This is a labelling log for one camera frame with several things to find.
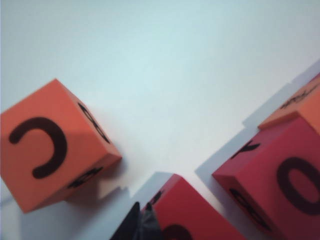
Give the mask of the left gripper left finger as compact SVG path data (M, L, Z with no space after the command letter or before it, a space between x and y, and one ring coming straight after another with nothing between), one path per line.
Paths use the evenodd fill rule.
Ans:
M132 240L138 228L140 213L140 203L135 202L110 239Z

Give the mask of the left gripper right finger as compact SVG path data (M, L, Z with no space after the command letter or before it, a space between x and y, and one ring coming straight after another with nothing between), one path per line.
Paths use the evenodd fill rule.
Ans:
M148 202L141 217L141 239L142 240L162 240L162 230L158 223L153 206Z

